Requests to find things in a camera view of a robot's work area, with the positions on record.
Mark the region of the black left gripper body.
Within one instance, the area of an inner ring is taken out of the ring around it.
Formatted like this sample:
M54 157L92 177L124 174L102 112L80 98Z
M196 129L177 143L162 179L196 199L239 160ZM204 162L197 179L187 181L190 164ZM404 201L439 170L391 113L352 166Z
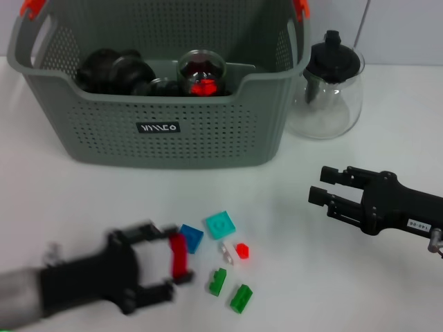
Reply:
M111 232L106 246L96 254L39 273L43 313L54 315L106 300L129 315L136 310L138 275L138 262L129 240L121 231Z

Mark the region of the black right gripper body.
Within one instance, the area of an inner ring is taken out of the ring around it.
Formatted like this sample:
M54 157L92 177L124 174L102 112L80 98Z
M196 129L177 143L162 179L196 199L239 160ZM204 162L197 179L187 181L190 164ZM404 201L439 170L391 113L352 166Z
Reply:
M402 185L390 172L372 172L363 185L361 230L378 235L397 229L429 239L442 229L442 198Z

